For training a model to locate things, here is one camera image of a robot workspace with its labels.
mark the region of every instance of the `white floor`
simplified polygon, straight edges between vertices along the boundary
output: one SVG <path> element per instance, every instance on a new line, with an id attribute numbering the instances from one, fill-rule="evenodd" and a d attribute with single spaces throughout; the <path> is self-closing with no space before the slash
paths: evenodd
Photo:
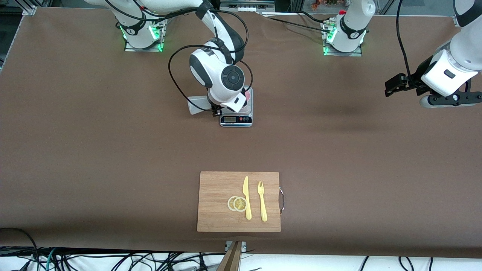
<path id="1" fill-rule="evenodd" d="M 197 255 L 185 253 L 179 259 Z M 165 259 L 166 254 L 155 254 L 156 259 Z M 300 256 L 300 255 L 270 255 L 270 254 L 245 254 L 241 260 L 240 271 L 252 271 L 261 268 L 260 271 L 359 271 L 364 259 L 362 256 Z M 77 257 L 69 262 L 79 271 L 109 271 L 121 258 L 84 258 Z M 210 266 L 221 262 L 222 256 L 204 257 L 206 265 Z M 411 257 L 415 271 L 428 271 L 429 258 Z M 26 259 L 17 257 L 0 257 L 0 271 L 19 270 Z M 154 268 L 153 262 L 145 260 Z M 131 261 L 126 260 L 118 271 L 127 271 Z M 174 266 L 175 271 L 187 270 L 196 267 L 194 262 L 180 263 Z M 28 271 L 36 270 L 36 264 L 31 264 Z M 133 271 L 150 271 L 150 267 L 137 264 Z M 364 271 L 403 271 L 397 257 L 370 257 Z M 481 271 L 482 259 L 461 258 L 435 258 L 432 266 L 433 271 Z"/>

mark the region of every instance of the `teal cable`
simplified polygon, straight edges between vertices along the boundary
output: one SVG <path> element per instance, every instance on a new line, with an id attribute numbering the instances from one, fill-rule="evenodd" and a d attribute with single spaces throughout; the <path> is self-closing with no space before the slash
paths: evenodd
<path id="1" fill-rule="evenodd" d="M 49 270 L 50 260 L 52 259 L 52 254 L 54 253 L 55 247 L 50 251 L 49 256 L 47 257 L 47 263 L 45 264 L 45 270 Z"/>

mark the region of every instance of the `lemon slice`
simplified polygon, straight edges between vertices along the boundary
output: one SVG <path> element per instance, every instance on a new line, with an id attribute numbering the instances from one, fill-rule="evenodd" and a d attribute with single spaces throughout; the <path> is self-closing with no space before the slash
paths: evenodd
<path id="1" fill-rule="evenodd" d="M 231 211 L 236 211 L 236 209 L 234 209 L 234 200 L 237 199 L 238 196 L 232 196 L 229 198 L 228 200 L 228 208 L 231 210 Z"/>
<path id="2" fill-rule="evenodd" d="M 238 197 L 234 200 L 234 209 L 238 212 L 244 212 L 246 210 L 246 199 Z"/>

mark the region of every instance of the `kitchen scale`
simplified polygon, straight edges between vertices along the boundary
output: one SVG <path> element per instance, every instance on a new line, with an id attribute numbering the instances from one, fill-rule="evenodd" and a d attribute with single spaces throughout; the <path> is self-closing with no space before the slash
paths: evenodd
<path id="1" fill-rule="evenodd" d="M 227 108 L 221 109 L 222 115 L 219 117 L 219 124 L 223 127 L 251 127 L 253 125 L 253 88 L 245 93 L 246 106 L 235 113 Z"/>

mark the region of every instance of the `brown tabletop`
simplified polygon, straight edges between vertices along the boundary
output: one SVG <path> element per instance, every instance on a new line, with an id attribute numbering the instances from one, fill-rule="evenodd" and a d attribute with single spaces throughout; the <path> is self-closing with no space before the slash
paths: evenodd
<path id="1" fill-rule="evenodd" d="M 363 57 L 346 58 L 323 56 L 316 31 L 239 15 L 254 72 L 246 129 L 191 116 L 171 82 L 172 52 L 213 36 L 194 14 L 168 25 L 163 53 L 124 52 L 108 10 L 25 17 L 0 74 L 0 226 L 39 246 L 482 257 L 482 106 L 385 98 L 404 72 L 394 17 L 374 17 Z M 401 18 L 412 70 L 456 32 L 449 17 Z M 201 95 L 192 51 L 174 76 Z M 279 172 L 281 232 L 196 232 L 201 171 Z M 2 234 L 8 244 L 29 243 Z"/>

